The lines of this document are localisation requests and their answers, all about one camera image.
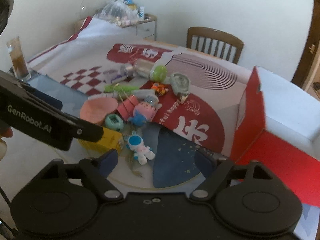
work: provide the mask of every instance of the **yellow box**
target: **yellow box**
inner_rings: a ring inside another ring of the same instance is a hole
[[[121,150],[124,145],[122,134],[108,128],[103,127],[103,136],[98,142],[88,142],[84,140],[78,140],[82,147],[87,150],[94,150],[101,154],[104,154],[110,149],[116,149],[118,154],[121,153]]]

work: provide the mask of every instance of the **chair backrest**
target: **chair backrest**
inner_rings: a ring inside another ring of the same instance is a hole
[[[219,30],[215,30],[215,29],[211,29],[211,28],[207,28],[207,27],[191,27],[188,29],[188,36],[187,36],[187,48],[191,49],[191,43],[192,43],[192,37],[193,36],[197,36],[197,43],[196,43],[196,50],[199,50],[199,42],[200,42],[200,38],[203,37],[204,41],[202,43],[202,48],[201,48],[201,52],[205,52],[205,47],[206,47],[206,38],[210,39],[210,44],[209,44],[209,48],[207,50],[207,54],[211,54],[212,51],[212,42],[213,40],[216,40],[216,46],[214,49],[214,53],[213,55],[217,57],[218,54],[218,50],[219,50],[219,43],[223,42],[222,45],[222,49],[220,52],[220,56],[218,56],[219,58],[223,58],[224,57],[224,53],[225,53],[225,48],[226,48],[226,44],[229,44],[229,49],[227,52],[227,56],[225,58],[225,60],[229,61],[230,59],[230,55],[231,55],[231,50],[232,47],[236,48],[236,52],[234,54],[233,60],[232,62],[235,64],[238,64],[239,61],[239,57],[241,55],[242,52],[242,48],[244,43],[237,38],[236,36],[233,36],[229,33],[225,33]]]

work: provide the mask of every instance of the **checkered pattern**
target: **checkered pattern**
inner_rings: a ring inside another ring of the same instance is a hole
[[[81,69],[75,73],[71,72],[63,76],[60,82],[67,87],[79,90],[88,96],[101,94],[106,85],[103,73],[100,72],[101,66],[91,69]]]

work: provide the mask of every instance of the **silver bolt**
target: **silver bolt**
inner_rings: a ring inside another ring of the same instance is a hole
[[[194,192],[192,192],[193,196],[195,196],[196,198],[205,198],[209,195],[209,193],[205,190],[202,189],[197,189]]]
[[[121,196],[121,193],[117,190],[108,190],[104,193],[107,198],[118,198]]]
[[[152,199],[152,202],[154,202],[154,203],[159,203],[160,201],[161,201],[161,199],[158,197],[155,197]]]
[[[147,204],[147,205],[150,205],[150,204],[152,204],[152,201],[150,199],[144,199],[143,203]]]

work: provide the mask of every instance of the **wooden door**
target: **wooden door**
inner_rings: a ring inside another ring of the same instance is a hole
[[[311,68],[320,40],[320,0],[314,0],[313,14],[306,46],[292,83],[302,87]]]

